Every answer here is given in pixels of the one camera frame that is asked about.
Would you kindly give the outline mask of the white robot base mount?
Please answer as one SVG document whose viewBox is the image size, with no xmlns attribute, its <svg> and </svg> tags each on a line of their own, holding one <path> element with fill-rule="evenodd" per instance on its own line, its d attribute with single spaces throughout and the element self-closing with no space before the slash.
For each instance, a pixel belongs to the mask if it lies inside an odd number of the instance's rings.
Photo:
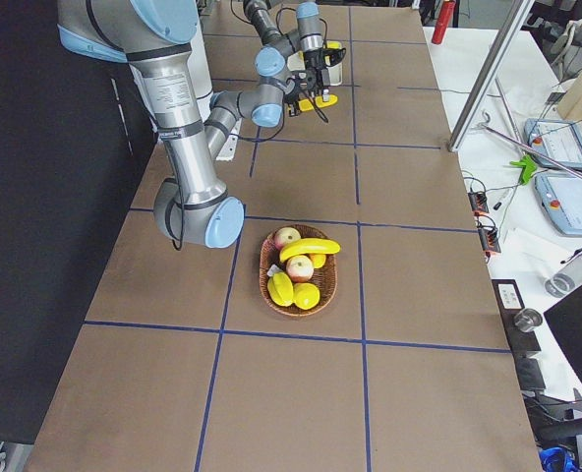
<svg viewBox="0 0 582 472">
<path fill-rule="evenodd" d="M 240 134 L 241 123 L 237 122 L 231 130 L 229 137 L 224 143 L 216 157 L 217 161 L 232 161 L 238 145 L 238 136 Z"/>
</svg>

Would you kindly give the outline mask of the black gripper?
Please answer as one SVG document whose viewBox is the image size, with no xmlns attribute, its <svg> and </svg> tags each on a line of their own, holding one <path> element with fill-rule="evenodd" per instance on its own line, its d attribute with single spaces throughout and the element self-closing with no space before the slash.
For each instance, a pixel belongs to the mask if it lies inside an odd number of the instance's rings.
<svg viewBox="0 0 582 472">
<path fill-rule="evenodd" d="M 327 70 L 325 51 L 324 47 L 320 47 L 304 52 L 304 65 L 307 72 L 320 74 Z"/>
<path fill-rule="evenodd" d="M 320 73 L 294 71 L 286 79 L 284 103 L 287 104 L 289 117 L 297 117 L 302 113 L 298 104 L 300 99 L 315 98 L 320 95 Z M 321 88 L 322 101 L 329 101 L 329 83 L 325 82 Z"/>
</svg>

